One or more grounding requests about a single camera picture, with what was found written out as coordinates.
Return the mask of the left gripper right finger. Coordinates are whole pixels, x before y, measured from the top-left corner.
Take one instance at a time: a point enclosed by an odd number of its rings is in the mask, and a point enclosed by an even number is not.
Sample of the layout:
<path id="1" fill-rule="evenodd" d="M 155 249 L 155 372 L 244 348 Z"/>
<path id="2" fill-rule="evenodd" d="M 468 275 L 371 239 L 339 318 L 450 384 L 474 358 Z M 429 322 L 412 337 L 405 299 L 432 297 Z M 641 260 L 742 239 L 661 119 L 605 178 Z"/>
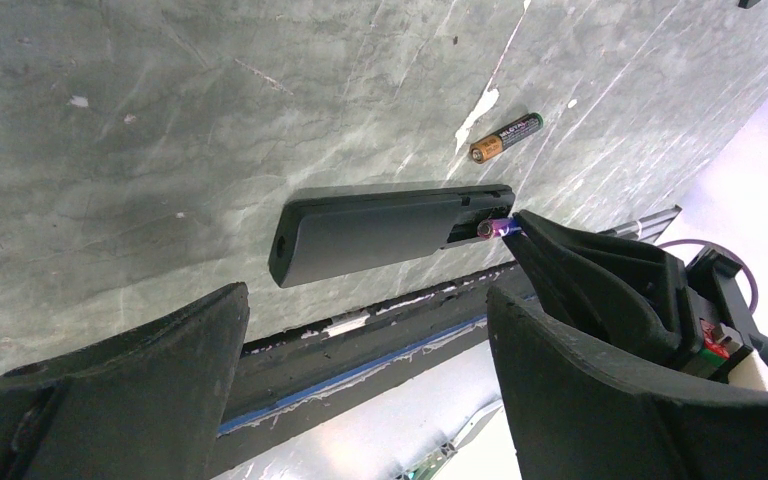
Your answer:
<path id="1" fill-rule="evenodd" d="M 664 368 L 498 288 L 490 348 L 525 479 L 768 479 L 768 392 Z"/>

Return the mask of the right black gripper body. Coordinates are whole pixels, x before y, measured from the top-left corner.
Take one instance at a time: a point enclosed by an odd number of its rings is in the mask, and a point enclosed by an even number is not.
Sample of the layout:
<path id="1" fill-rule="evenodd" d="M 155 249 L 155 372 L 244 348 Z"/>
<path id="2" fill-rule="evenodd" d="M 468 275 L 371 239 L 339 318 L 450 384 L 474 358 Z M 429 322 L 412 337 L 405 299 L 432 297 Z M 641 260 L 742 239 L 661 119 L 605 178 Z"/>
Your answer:
<path id="1" fill-rule="evenodd" d="M 748 306 L 724 286 L 743 264 L 724 251 L 701 251 L 689 266 L 670 253 L 664 260 L 679 335 L 677 350 L 665 365 L 705 380 L 725 381 L 755 351 L 737 322 Z"/>

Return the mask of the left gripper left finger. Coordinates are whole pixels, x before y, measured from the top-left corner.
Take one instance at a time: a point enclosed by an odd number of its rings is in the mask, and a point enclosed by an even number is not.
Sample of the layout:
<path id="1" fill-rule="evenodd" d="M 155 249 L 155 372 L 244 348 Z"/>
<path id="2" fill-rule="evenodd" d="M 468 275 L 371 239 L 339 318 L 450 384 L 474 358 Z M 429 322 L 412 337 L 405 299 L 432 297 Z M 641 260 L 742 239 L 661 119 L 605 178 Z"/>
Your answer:
<path id="1" fill-rule="evenodd" d="M 248 290 L 0 376 L 0 479 L 203 479 L 241 356 Z"/>

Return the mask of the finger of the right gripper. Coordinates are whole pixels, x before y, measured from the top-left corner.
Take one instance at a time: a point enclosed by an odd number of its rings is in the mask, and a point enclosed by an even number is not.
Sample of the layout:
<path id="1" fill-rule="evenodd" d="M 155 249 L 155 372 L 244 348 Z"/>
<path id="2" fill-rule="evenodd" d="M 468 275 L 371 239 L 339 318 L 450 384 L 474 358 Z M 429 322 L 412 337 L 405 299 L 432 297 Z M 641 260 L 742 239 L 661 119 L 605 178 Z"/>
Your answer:
<path id="1" fill-rule="evenodd" d="M 553 318 L 656 364 L 665 365 L 675 353 L 676 334 L 618 276 L 557 245 L 545 252 L 522 233 L 503 241 Z"/>
<path id="2" fill-rule="evenodd" d="M 513 215 L 513 255 L 548 312 L 677 312 L 681 261 L 638 240 Z"/>

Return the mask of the blue AAA battery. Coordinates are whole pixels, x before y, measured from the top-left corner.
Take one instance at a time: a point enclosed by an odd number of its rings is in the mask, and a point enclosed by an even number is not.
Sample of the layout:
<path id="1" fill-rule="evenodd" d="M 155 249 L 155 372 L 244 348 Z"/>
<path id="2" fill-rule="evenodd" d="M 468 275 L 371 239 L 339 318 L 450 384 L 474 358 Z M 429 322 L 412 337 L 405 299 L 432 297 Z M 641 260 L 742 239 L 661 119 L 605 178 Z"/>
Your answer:
<path id="1" fill-rule="evenodd" d="M 522 227 L 512 218 L 489 218 L 477 226 L 477 235 L 482 239 L 506 237 L 522 232 Z"/>

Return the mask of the black gold AAA battery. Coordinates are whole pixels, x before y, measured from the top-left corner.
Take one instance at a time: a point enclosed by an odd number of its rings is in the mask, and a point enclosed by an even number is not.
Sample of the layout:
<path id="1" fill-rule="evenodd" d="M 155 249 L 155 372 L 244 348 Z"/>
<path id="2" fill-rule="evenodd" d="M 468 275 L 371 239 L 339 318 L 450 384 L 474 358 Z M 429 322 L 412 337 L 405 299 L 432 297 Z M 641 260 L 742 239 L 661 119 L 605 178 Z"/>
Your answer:
<path id="1" fill-rule="evenodd" d="M 544 120 L 539 113 L 528 113 L 472 143 L 469 157 L 475 163 L 483 164 L 537 133 L 543 124 Z"/>

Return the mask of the black remote control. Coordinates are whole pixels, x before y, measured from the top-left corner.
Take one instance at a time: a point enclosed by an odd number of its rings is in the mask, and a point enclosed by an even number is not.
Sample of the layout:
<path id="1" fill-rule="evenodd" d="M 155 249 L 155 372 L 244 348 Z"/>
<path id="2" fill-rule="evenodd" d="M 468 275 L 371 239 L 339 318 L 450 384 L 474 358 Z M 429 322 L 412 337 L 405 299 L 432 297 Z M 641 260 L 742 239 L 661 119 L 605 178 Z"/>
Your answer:
<path id="1" fill-rule="evenodd" d="M 480 223 L 507 217 L 515 199 L 502 184 L 312 191 L 282 208 L 269 271 L 290 288 L 476 243 Z"/>

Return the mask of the black remote battery cover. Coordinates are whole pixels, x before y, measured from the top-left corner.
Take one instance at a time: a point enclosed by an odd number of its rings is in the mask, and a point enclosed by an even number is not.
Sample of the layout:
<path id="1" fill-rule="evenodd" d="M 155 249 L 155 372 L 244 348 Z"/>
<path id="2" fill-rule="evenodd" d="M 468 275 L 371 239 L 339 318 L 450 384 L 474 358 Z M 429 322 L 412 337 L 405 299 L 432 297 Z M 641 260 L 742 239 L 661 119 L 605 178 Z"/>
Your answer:
<path id="1" fill-rule="evenodd" d="M 738 7 L 742 9 L 750 9 L 757 5 L 760 0 L 739 0 Z"/>

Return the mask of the aluminium side rail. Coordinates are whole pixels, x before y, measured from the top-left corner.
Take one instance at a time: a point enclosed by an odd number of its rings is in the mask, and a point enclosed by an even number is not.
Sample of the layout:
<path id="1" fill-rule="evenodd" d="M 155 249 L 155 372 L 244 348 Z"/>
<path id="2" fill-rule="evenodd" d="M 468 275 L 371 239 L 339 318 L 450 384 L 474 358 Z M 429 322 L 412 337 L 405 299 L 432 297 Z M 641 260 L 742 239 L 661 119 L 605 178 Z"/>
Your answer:
<path id="1" fill-rule="evenodd" d="M 640 219 L 601 231 L 600 234 L 644 243 L 654 243 L 678 217 L 681 211 L 681 207 L 675 205 L 669 209 L 661 210 Z"/>

